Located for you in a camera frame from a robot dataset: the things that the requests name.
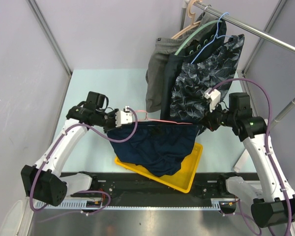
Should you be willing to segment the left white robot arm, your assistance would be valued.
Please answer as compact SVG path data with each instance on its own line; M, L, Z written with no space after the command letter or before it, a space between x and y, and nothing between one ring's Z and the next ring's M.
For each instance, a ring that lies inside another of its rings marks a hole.
M31 201L58 206L65 197L83 191L87 196L98 193L97 176L89 172L62 177L62 169L80 139L92 126L105 129L116 126L117 109L107 113L107 96L90 91L85 101L69 109L63 128L43 156L32 166L25 165L21 177Z

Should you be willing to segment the navy blue shorts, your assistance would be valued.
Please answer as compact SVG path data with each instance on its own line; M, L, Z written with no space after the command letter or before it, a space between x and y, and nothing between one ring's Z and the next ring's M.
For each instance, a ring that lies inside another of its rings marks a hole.
M139 122L126 142L111 142L120 161L141 165L157 177L174 175L191 154L199 133L197 125Z

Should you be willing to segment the pink wire hanger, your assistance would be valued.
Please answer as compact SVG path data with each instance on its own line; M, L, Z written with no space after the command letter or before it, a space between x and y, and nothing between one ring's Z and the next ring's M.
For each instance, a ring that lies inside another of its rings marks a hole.
M176 124L176 125L192 125L193 123L190 122L177 122L177 121L171 121L171 120L163 120L163 119L154 119L148 117L148 112L144 110L137 110L135 113L143 113L145 114L145 117L143 119L140 119L140 121L154 121L154 122L161 122L161 123L170 123L170 124Z

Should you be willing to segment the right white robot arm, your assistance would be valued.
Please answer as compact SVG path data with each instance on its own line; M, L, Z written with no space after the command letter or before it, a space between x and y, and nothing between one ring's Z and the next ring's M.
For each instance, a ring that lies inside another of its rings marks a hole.
M261 189L251 186L236 173L223 174L217 184L222 197L235 195L250 206L252 217L260 228L295 221L295 191L289 185L276 159L267 125L262 117L252 115L250 97L247 93L229 95L229 109L222 110L221 93L209 88L205 91L209 105L203 122L211 131L220 126L232 128L248 151Z

